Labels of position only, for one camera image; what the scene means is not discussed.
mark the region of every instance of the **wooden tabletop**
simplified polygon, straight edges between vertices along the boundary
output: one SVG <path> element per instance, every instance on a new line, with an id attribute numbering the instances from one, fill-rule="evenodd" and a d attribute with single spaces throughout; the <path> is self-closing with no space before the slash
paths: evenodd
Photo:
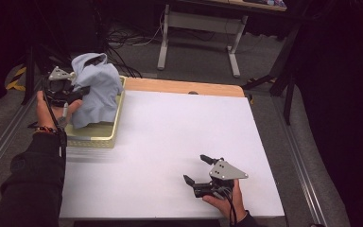
<path id="1" fill-rule="evenodd" d="M 166 92 L 188 94 L 197 92 L 199 95 L 207 96 L 236 96 L 244 97 L 241 87 L 236 85 L 213 84 L 173 81 L 162 79 L 134 79 L 127 78 L 125 84 L 126 90 L 148 91 L 148 92 Z"/>

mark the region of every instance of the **black sleeve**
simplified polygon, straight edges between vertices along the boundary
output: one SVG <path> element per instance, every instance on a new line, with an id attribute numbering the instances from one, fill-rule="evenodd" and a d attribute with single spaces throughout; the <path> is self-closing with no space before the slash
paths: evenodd
<path id="1" fill-rule="evenodd" d="M 250 212 L 248 210 L 246 211 L 247 215 L 237 223 L 236 227 L 258 227 L 257 222 L 252 215 L 250 215 Z"/>
<path id="2" fill-rule="evenodd" d="M 35 133 L 1 185 L 0 226 L 59 226 L 65 161 L 58 136 Z"/>

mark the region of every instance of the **white table surface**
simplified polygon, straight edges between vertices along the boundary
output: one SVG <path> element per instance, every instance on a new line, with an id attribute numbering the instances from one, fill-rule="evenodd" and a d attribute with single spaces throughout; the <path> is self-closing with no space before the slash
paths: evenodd
<path id="1" fill-rule="evenodd" d="M 126 91 L 112 149 L 68 148 L 61 218 L 220 218 L 183 179 L 208 183 L 223 157 L 255 217 L 283 208 L 251 107 L 244 97 Z"/>

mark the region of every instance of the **metal frame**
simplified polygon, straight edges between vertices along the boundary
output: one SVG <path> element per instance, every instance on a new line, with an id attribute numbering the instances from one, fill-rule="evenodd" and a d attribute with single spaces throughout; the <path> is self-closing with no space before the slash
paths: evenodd
<path id="1" fill-rule="evenodd" d="M 34 94 L 40 87 L 41 87 L 41 81 L 39 80 L 37 82 L 37 85 L 34 87 Z M 0 137 L 0 159 L 4 155 L 6 149 L 9 147 L 11 141 L 13 140 L 15 132 L 19 128 L 23 119 L 25 118 L 31 105 L 34 103 L 35 97 L 36 97 L 35 95 L 32 96 L 26 105 L 19 107 L 19 109 L 11 119 L 10 123 L 8 124 L 7 128 L 3 132 L 2 136 Z"/>
<path id="2" fill-rule="evenodd" d="M 316 223 L 322 224 L 327 227 L 328 225 L 326 223 L 325 215 L 323 214 L 322 209 L 320 208 L 320 202 L 318 200 L 317 194 L 314 190 L 314 186 L 311 183 L 309 174 L 303 162 L 303 158 L 298 143 L 296 141 L 296 137 L 294 136 L 291 128 L 285 123 L 284 107 L 283 107 L 284 103 L 282 99 L 277 96 L 272 97 L 272 102 L 275 107 L 276 113 L 278 114 L 279 120 L 281 122 L 282 129 L 288 140 L 288 144 L 290 145 L 290 154 L 292 157 L 293 165 L 296 168 L 297 175 L 302 185 L 302 192 L 304 193 L 305 198 L 307 200 L 308 207 L 312 215 L 312 219 Z"/>
<path id="3" fill-rule="evenodd" d="M 164 9 L 164 34 L 157 68 L 159 70 L 164 70 L 169 42 L 167 36 L 169 27 L 190 28 L 235 35 L 233 45 L 228 46 L 227 51 L 233 70 L 233 76 L 235 78 L 239 78 L 240 71 L 235 57 L 235 50 L 237 49 L 240 38 L 243 35 L 247 19 L 248 16 L 243 16 L 240 20 L 237 20 L 174 12 L 170 10 L 169 5 L 166 5 Z"/>

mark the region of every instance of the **person's arm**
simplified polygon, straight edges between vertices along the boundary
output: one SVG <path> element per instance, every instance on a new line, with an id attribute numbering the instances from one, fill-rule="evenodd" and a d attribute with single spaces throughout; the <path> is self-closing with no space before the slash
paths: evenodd
<path id="1" fill-rule="evenodd" d="M 43 101 L 37 94 L 39 126 L 56 129 Z M 69 117 L 81 101 L 73 102 Z M 53 108 L 61 116 L 61 108 Z M 36 131 L 28 149 L 10 164 L 11 175 L 1 185 L 0 226 L 59 226 L 65 161 L 60 156 L 59 137 L 50 131 Z"/>
<path id="2" fill-rule="evenodd" d="M 234 180 L 232 196 L 233 206 L 237 217 L 237 224 L 234 226 L 257 227 L 258 224 L 255 222 L 255 219 L 250 215 L 250 212 L 244 208 L 243 195 L 241 193 L 238 180 Z M 227 200 L 220 200 L 213 196 L 204 196 L 202 197 L 202 200 L 216 207 L 225 218 L 227 218 L 232 224 L 234 224 L 234 215 L 233 212 L 231 212 L 231 205 Z"/>

